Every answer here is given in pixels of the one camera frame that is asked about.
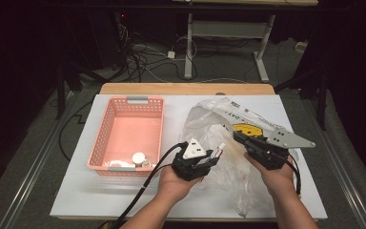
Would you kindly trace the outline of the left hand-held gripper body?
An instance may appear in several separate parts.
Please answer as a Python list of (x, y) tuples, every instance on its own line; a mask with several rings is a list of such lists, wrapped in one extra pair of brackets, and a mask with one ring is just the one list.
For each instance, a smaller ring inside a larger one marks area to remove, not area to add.
[(204, 177), (209, 173), (209, 167), (206, 163), (200, 164), (200, 161), (208, 156), (209, 153), (192, 138), (183, 143), (182, 149), (173, 159), (172, 168), (178, 177), (186, 181)]

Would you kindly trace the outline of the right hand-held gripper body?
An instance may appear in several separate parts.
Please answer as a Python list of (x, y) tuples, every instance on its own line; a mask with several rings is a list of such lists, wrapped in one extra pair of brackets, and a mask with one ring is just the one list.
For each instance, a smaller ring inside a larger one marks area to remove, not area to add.
[(285, 129), (276, 129), (268, 137), (255, 137), (251, 142), (260, 148), (260, 154), (252, 158), (268, 170), (280, 169), (287, 161), (290, 149), (315, 147), (311, 140)]

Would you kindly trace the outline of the clear smiley plastic bag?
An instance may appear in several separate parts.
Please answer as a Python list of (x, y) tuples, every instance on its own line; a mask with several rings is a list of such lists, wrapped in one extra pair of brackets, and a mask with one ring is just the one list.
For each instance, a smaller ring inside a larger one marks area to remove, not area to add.
[(202, 100), (190, 109), (180, 139), (195, 138), (206, 150), (225, 145), (199, 189), (212, 198), (225, 198), (228, 206), (245, 218), (253, 212), (272, 212), (274, 204), (261, 174), (243, 156), (244, 146), (233, 138), (234, 127), (239, 124), (260, 128), (264, 137), (283, 129), (230, 98), (220, 97)]

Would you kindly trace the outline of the white-lidded round jar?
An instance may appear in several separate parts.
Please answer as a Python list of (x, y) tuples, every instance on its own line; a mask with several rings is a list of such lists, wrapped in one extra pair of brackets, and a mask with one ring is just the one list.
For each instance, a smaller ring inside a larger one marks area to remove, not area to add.
[(146, 156), (142, 152), (137, 152), (132, 155), (132, 162), (136, 167), (141, 167), (146, 161)]

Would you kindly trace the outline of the pink perforated plastic basket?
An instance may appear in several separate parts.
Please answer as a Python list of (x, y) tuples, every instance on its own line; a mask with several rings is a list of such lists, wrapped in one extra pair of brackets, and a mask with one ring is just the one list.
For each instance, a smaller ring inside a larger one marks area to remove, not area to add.
[[(100, 176), (146, 177), (160, 160), (164, 98), (113, 96), (107, 100), (87, 166)], [(123, 160), (142, 152), (152, 168), (105, 167), (103, 162)]]

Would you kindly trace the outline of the person's left hand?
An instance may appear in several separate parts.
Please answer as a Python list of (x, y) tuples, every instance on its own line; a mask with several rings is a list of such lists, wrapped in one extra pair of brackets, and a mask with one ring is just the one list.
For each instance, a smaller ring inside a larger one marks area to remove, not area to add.
[(176, 175), (171, 166), (166, 166), (161, 171), (156, 195), (169, 203), (177, 203), (189, 194), (190, 190), (200, 180), (201, 178), (190, 181), (184, 180)]

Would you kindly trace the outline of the person's right hand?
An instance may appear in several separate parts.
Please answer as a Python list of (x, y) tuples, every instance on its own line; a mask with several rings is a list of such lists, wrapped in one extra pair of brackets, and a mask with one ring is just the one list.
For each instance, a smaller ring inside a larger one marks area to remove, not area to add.
[(267, 170), (247, 153), (244, 157), (260, 172), (269, 194), (273, 198), (287, 198), (296, 195), (293, 170), (285, 165), (278, 170)]

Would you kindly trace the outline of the black metal stand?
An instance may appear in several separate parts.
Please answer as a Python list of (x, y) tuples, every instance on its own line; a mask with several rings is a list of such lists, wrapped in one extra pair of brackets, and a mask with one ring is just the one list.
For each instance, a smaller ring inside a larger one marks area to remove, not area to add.
[(328, 71), (322, 67), (308, 70), (299, 76), (295, 76), (292, 79), (274, 86), (274, 91), (276, 93), (279, 93), (285, 89), (298, 89), (301, 99), (315, 100), (315, 118), (320, 129), (325, 131)]
[(67, 59), (62, 61), (56, 69), (56, 90), (57, 90), (57, 119), (59, 119), (66, 110), (66, 97), (65, 97), (65, 84), (68, 84), (72, 91), (80, 91), (82, 89), (79, 74), (84, 74), (88, 78), (92, 79), (95, 83), (105, 84), (111, 83), (115, 78), (120, 77), (127, 67), (122, 65), (115, 70), (115, 73), (110, 76), (103, 76), (86, 67)]

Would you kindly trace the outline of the white table mat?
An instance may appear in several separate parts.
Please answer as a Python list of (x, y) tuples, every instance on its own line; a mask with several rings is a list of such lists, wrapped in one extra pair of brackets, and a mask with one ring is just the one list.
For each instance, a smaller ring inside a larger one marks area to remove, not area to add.
[[(115, 219), (144, 183), (144, 177), (133, 177), (132, 186), (122, 187), (127, 177), (100, 176), (88, 168), (88, 158), (93, 147), (93, 136), (99, 129), (99, 122), (105, 112), (108, 100), (114, 94), (97, 95), (90, 114), (63, 178), (59, 192), (51, 208), (50, 216), (59, 219)], [(292, 130), (284, 106), (278, 95), (227, 95), (234, 102), (252, 108), (257, 114), (276, 124)], [(162, 134), (162, 150), (168, 150), (177, 142), (183, 128), (184, 118), (196, 103), (222, 98), (223, 95), (164, 95), (166, 101), (166, 121)], [(315, 182), (301, 150), (298, 153), (298, 166), (301, 171), (301, 201), (313, 219), (327, 219), (326, 210), (315, 187)], [(148, 191), (137, 201), (128, 217), (137, 212), (154, 195), (158, 178), (151, 182)], [(189, 194), (178, 202), (168, 215), (170, 220), (193, 221), (251, 221), (275, 219), (274, 210), (251, 210), (244, 219), (235, 212), (228, 191), (195, 185)]]

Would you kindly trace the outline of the aluminium floor rail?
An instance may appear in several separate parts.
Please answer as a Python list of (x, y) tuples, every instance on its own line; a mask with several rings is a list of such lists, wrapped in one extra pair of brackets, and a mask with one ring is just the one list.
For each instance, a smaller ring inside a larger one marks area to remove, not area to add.
[(60, 107), (58, 107), (58, 114), (51, 124), (50, 131), (45, 135), (27, 174), (22, 178), (22, 182), (20, 183), (6, 214), (0, 221), (0, 229), (12, 229), (14, 223), (17, 221), (35, 182), (44, 168), (47, 158), (50, 156), (51, 147), (54, 141), (59, 137), (60, 129), (64, 126), (65, 119), (69, 115), (78, 96), (79, 92), (69, 91), (64, 99), (57, 98), (58, 103), (63, 102), (65, 104), (65, 109), (61, 112)]
[(349, 207), (359, 224), (360, 229), (366, 229), (366, 206), (363, 203), (362, 196), (353, 184), (346, 167), (343, 165), (339, 157), (339, 152), (336, 149), (333, 141), (324, 131), (316, 120), (315, 109), (311, 101), (303, 101), (303, 106), (306, 109), (312, 123), (317, 128), (320, 139), (323, 141), (325, 155), (329, 159), (329, 164), (334, 171), (335, 177), (342, 189), (342, 192), (348, 202)]

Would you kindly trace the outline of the white metal desk frame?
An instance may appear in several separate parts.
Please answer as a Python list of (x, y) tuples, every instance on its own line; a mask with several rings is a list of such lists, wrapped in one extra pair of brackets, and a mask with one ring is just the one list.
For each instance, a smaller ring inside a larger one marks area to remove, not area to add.
[(260, 39), (260, 48), (254, 52), (254, 63), (258, 70), (260, 80), (269, 82), (269, 76), (263, 63), (263, 55), (274, 26), (275, 16), (270, 15), (266, 22), (235, 22), (235, 21), (210, 21), (195, 20), (191, 13), (187, 20), (187, 40), (184, 78), (193, 78), (193, 58), (196, 51), (196, 45), (193, 37), (223, 37), (223, 38), (248, 38)]

